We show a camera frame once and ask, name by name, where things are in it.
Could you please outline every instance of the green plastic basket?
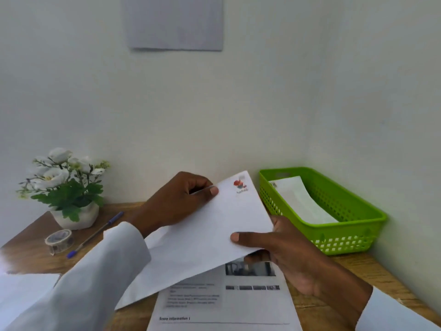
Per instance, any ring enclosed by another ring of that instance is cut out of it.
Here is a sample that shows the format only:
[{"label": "green plastic basket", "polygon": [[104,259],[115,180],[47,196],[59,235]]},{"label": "green plastic basket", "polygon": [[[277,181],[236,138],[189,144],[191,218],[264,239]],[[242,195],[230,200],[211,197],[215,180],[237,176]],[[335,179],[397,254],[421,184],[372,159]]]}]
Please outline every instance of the green plastic basket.
[{"label": "green plastic basket", "polygon": [[[296,176],[301,176],[312,199],[338,223],[318,225],[302,221],[269,183]],[[387,219],[381,210],[308,167],[263,169],[259,181],[260,196],[271,214],[288,217],[328,256],[368,250]]]}]

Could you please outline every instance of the white paper sheet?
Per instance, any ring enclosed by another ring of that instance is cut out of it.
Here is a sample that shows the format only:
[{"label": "white paper sheet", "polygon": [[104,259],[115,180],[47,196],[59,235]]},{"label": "white paper sheet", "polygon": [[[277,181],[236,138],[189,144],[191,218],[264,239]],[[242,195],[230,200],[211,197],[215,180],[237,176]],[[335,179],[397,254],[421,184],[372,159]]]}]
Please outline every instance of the white paper sheet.
[{"label": "white paper sheet", "polygon": [[130,284],[116,309],[257,250],[230,241],[236,231],[273,229],[248,172],[216,185],[219,194],[207,205],[146,239],[152,261]]},{"label": "white paper sheet", "polygon": [[59,274],[0,275],[0,330],[46,295]]},{"label": "white paper sheet", "polygon": [[122,0],[131,49],[223,48],[223,0]]},{"label": "white paper sheet", "polygon": [[273,180],[270,183],[303,221],[310,224],[338,222],[311,198],[301,177]]},{"label": "white paper sheet", "polygon": [[301,331],[281,270],[235,260],[159,292],[148,331]]}]

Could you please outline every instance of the potted plant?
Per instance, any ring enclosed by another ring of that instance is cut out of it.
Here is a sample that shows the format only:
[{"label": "potted plant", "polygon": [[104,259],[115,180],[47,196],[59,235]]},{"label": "potted plant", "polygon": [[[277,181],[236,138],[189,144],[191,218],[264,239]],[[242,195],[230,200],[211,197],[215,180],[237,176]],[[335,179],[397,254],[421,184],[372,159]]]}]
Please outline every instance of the potted plant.
[{"label": "potted plant", "polygon": [[56,148],[47,157],[36,157],[34,167],[17,192],[20,198],[49,205],[50,212],[62,228],[78,230],[90,227],[103,205],[100,176],[110,167],[107,161],[96,164],[85,157]]}]

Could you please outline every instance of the wooden desk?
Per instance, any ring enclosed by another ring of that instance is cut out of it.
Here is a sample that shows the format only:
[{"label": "wooden desk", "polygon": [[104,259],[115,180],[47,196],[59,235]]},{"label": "wooden desk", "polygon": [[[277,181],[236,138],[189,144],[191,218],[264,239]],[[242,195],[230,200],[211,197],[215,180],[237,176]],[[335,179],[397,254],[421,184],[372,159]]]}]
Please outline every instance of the wooden desk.
[{"label": "wooden desk", "polygon": [[[119,211],[124,211],[124,216],[127,216],[131,210],[140,204],[106,205],[100,210],[99,217],[92,228],[74,231],[75,243],[70,250],[78,246],[78,244],[83,242]],[[66,273],[102,239],[102,235],[100,238],[94,239],[73,259],[68,260],[66,258],[70,250],[51,256],[44,243],[44,239],[59,229],[58,224],[50,213],[46,213],[38,218],[0,249],[0,272],[11,274]],[[399,298],[405,306],[441,326],[440,317],[418,300],[404,285],[367,253],[337,256],[334,257],[334,260],[395,299]],[[289,289],[304,331],[350,330],[344,320],[329,306],[314,297],[299,294],[290,285]],[[152,295],[117,311],[107,330],[145,331],[152,315],[156,297],[157,295]]]}]

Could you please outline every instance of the fingernail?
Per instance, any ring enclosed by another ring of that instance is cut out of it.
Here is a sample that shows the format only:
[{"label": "fingernail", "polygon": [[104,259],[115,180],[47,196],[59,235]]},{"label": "fingernail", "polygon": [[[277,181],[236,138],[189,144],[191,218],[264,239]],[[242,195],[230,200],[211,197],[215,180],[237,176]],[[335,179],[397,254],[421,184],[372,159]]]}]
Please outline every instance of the fingernail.
[{"label": "fingernail", "polygon": [[230,236],[231,241],[238,242],[239,241],[239,233],[235,232]]},{"label": "fingernail", "polygon": [[210,193],[215,196],[219,193],[219,189],[217,187],[210,188]]}]

